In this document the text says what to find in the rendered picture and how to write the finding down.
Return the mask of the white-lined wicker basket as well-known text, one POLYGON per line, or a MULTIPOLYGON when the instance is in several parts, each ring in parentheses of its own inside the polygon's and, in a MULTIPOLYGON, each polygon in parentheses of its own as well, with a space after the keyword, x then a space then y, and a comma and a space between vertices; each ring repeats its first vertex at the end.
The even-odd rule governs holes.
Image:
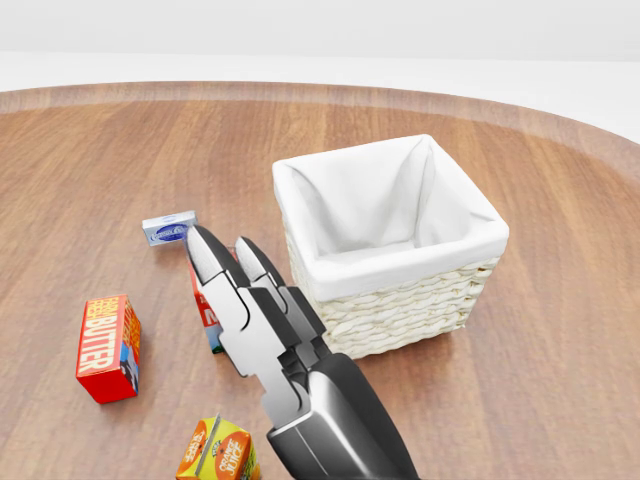
POLYGON ((272 167, 291 273, 337 352, 362 358, 461 328, 507 223, 429 135, 272 167))

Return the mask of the red milk carton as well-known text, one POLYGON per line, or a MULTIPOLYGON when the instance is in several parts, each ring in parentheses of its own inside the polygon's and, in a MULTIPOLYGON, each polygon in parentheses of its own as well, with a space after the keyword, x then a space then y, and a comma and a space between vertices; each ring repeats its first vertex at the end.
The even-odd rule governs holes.
POLYGON ((189 268, 194 298, 199 310, 200 317, 202 319, 202 324, 207 336, 210 349, 213 354, 221 353, 224 351, 224 348, 219 341, 219 335, 222 331, 222 328, 205 296, 199 291, 199 280, 190 258, 187 258, 187 265, 189 268))

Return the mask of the red butter box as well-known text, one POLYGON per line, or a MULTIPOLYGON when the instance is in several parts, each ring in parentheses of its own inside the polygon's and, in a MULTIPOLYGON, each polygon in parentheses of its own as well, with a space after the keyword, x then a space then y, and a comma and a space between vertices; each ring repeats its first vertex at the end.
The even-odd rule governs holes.
POLYGON ((127 295, 86 302, 76 379, 99 404, 138 395, 141 324, 127 295))

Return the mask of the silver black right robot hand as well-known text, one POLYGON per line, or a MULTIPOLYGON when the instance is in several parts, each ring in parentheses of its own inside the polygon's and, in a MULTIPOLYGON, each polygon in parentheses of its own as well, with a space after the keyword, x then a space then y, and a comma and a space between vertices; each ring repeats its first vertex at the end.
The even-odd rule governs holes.
POLYGON ((257 377, 264 389, 267 438, 288 473, 295 480, 419 480, 360 368, 330 350, 305 295, 266 254, 246 237, 229 251, 201 225, 187 230, 185 244, 223 349, 241 376, 257 377))

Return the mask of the small blue-grey box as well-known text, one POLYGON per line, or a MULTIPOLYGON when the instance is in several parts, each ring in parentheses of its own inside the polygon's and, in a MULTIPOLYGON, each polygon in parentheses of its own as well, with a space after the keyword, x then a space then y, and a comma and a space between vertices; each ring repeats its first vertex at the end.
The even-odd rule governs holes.
POLYGON ((190 226, 198 223, 196 212, 188 210, 176 214, 145 219, 142 230, 150 246, 157 246, 183 239, 190 226))

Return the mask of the orange juice carton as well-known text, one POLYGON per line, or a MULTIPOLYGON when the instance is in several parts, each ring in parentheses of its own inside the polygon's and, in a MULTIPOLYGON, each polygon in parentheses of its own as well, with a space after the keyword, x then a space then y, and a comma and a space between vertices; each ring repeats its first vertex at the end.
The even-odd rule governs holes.
POLYGON ((201 419, 176 472, 176 480, 261 480, 251 435, 220 415, 201 419))

